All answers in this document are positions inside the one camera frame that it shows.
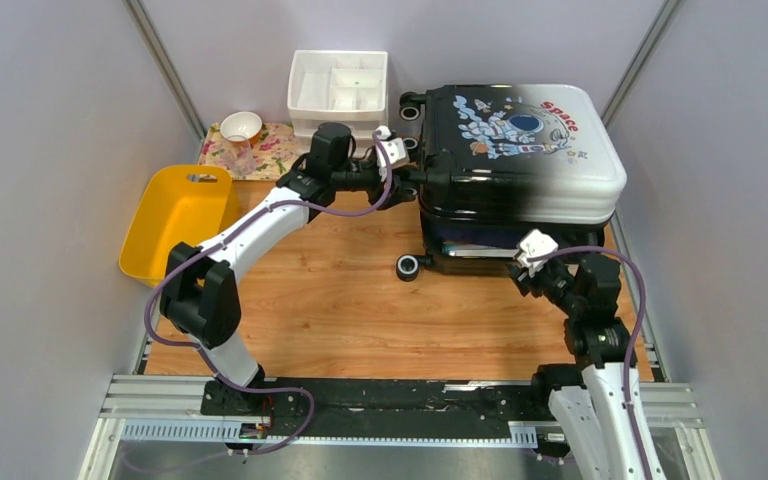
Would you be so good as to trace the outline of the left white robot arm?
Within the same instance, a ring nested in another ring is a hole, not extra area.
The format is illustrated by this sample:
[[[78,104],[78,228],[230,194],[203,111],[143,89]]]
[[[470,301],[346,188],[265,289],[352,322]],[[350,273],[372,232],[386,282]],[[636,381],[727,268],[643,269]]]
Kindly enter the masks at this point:
[[[228,403],[243,415],[264,405],[277,389],[263,386],[262,366],[248,351],[239,328],[238,286],[249,270],[285,237],[319,214],[360,217],[390,204],[412,172],[405,140],[382,125],[372,145],[355,158],[348,126],[327,122],[266,197],[230,227],[198,244],[180,242],[169,252],[166,273],[146,306],[158,310],[185,335],[214,377],[228,387]]]

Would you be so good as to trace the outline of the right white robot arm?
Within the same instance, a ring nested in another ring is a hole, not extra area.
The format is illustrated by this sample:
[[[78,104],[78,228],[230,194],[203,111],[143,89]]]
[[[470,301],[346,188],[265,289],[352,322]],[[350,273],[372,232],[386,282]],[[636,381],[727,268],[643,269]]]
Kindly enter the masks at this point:
[[[646,309],[638,308],[633,329],[618,317],[622,265],[644,296],[639,268],[604,247],[520,251],[509,265],[522,295],[543,297],[565,314],[565,344],[574,358],[538,367],[530,404],[540,417],[557,420],[583,478],[662,479],[635,354]]]

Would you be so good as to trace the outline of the white black space suitcase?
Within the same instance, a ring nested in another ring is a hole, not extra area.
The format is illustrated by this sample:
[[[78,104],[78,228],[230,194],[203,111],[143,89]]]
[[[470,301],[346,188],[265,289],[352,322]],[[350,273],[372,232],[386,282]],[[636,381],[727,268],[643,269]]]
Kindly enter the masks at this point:
[[[456,258],[428,223],[535,227],[560,248],[603,246],[627,174],[590,96],[563,84],[450,84],[405,92],[399,114],[419,121],[411,157],[427,182],[416,195],[423,250],[405,254],[405,282],[424,270],[498,277],[513,261]]]

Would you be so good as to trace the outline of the navy blue garment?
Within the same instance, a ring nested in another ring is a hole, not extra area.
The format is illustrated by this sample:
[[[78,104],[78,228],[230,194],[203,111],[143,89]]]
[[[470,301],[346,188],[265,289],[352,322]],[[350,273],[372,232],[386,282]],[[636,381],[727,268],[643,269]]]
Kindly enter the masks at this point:
[[[423,225],[423,232],[439,243],[452,242],[513,249],[535,227],[524,229],[479,228],[440,223]]]

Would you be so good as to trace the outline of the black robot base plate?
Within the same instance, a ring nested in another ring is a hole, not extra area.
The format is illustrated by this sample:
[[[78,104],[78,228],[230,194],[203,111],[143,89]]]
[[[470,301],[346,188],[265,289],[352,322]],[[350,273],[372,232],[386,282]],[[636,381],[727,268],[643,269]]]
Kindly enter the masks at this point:
[[[246,394],[210,380],[200,412],[252,417],[269,439],[300,429],[305,438],[507,441],[548,457],[571,453],[546,397],[528,381],[277,377],[259,386]]]

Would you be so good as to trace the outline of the yellow plastic basket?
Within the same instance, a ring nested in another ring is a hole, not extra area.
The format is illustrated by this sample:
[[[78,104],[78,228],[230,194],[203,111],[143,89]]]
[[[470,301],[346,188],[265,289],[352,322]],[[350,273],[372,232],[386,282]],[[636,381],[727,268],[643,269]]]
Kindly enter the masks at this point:
[[[121,272],[154,287],[165,276],[171,249],[198,245],[240,217],[229,172],[207,165],[173,165],[149,181],[121,249]]]

